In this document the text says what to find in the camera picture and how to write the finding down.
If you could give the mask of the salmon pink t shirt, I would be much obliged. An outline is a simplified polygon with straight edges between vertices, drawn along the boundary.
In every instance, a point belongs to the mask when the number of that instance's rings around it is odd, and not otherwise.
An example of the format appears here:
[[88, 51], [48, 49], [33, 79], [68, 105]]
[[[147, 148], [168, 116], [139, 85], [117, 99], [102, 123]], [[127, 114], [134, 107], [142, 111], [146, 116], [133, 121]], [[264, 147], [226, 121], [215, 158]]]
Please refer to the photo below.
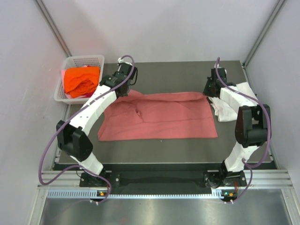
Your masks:
[[132, 90], [104, 111], [100, 141], [216, 138], [210, 104], [199, 92], [142, 94]]

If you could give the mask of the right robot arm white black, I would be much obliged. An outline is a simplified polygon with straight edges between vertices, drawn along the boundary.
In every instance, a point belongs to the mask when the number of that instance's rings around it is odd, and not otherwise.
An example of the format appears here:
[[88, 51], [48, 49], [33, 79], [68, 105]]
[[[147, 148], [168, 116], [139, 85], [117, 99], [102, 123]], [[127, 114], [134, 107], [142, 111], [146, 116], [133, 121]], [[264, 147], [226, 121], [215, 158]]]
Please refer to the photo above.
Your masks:
[[203, 93], [219, 122], [236, 122], [236, 143], [223, 162], [222, 167], [225, 170], [218, 177], [223, 185], [228, 186], [236, 180], [235, 173], [244, 169], [250, 156], [267, 142], [270, 107], [259, 105], [248, 82], [228, 82], [227, 71], [222, 67], [211, 69]]

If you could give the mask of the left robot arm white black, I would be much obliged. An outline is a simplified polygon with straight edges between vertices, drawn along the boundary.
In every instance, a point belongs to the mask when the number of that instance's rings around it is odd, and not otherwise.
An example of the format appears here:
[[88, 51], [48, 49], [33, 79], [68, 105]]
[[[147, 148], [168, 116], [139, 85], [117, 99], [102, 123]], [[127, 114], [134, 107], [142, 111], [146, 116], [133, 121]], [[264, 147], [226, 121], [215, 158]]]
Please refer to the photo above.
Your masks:
[[122, 62], [112, 75], [104, 76], [93, 95], [73, 115], [70, 122], [58, 122], [56, 129], [58, 147], [67, 153], [79, 166], [90, 174], [90, 180], [96, 186], [106, 182], [104, 166], [93, 154], [93, 144], [88, 135], [94, 123], [103, 114], [105, 109], [119, 97], [127, 96], [131, 81], [136, 80], [138, 69], [131, 63]]

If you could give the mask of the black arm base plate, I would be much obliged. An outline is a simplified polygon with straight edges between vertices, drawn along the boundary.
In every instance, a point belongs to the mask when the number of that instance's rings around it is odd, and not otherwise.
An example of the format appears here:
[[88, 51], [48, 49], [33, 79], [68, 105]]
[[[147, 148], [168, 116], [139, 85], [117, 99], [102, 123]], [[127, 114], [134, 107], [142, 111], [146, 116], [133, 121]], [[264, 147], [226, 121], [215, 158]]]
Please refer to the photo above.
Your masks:
[[87, 172], [81, 174], [79, 186], [83, 188], [103, 187], [109, 181], [113, 189], [127, 188], [130, 185], [142, 189], [150, 185], [162, 185], [164, 189], [175, 185], [184, 185], [188, 188], [218, 188], [218, 187], [245, 187], [245, 174], [230, 172], [222, 175], [220, 172], [203, 171], [117, 171], [100, 174], [105, 180], [92, 176]]

